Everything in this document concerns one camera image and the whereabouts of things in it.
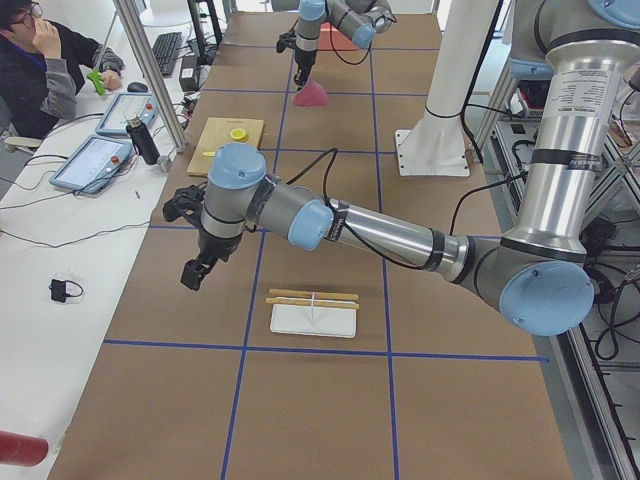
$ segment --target red cylinder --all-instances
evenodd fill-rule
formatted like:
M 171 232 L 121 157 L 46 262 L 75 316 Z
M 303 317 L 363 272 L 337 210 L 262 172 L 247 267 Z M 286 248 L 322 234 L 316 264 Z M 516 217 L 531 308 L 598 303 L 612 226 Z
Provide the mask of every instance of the red cylinder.
M 33 467 L 49 452 L 49 444 L 44 438 L 27 437 L 0 430 L 0 463 Z

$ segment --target seated person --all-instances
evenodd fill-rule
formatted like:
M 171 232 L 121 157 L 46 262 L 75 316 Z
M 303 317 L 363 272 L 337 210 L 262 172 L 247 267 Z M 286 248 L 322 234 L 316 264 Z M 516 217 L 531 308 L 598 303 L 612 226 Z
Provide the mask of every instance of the seated person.
M 44 138 L 60 119 L 76 116 L 85 83 L 80 65 L 98 68 L 109 90 L 122 86 L 122 60 L 104 46 L 42 18 L 30 0 L 0 0 L 0 133 L 13 124 L 24 137 Z

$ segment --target person's hand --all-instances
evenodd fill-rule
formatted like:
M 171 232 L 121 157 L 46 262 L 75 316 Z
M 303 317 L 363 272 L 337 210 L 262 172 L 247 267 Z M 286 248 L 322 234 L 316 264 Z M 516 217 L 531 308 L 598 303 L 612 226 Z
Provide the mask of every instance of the person's hand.
M 120 76 L 113 70 L 102 72 L 100 76 L 102 77 L 102 84 L 107 90 L 116 90 L 122 86 Z
M 62 46 L 58 29 L 51 23 L 41 18 L 34 17 L 36 34 L 33 37 L 33 46 L 38 49 L 45 58 L 62 58 Z

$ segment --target blue tablet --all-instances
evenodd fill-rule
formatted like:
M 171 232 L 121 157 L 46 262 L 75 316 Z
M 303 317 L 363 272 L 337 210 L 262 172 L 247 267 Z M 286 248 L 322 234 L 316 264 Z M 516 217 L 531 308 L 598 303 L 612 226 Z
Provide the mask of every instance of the blue tablet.
M 156 99 L 150 93 L 118 93 L 104 112 L 96 133 L 109 137 L 127 137 L 127 119 L 138 117 L 148 127 L 156 115 Z
M 131 156 L 130 141 L 91 135 L 71 154 L 49 183 L 80 193 L 97 193 Z

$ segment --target wooden rod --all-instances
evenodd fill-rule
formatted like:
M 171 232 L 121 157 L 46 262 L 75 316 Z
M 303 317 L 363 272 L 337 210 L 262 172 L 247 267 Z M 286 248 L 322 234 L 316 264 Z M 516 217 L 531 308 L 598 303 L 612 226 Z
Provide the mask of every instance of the wooden rod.
M 305 292 L 303 290 L 284 290 L 282 288 L 270 288 L 269 293 L 279 297 L 311 298 L 315 296 L 318 300 L 358 300 L 357 293 Z
M 267 298 L 269 305 L 297 305 L 300 307 L 310 307 L 311 300 L 295 299 L 295 298 Z M 360 310 L 360 305 L 357 303 L 348 302 L 323 302 L 322 300 L 314 301 L 314 307 L 324 308 L 345 308 L 348 310 Z

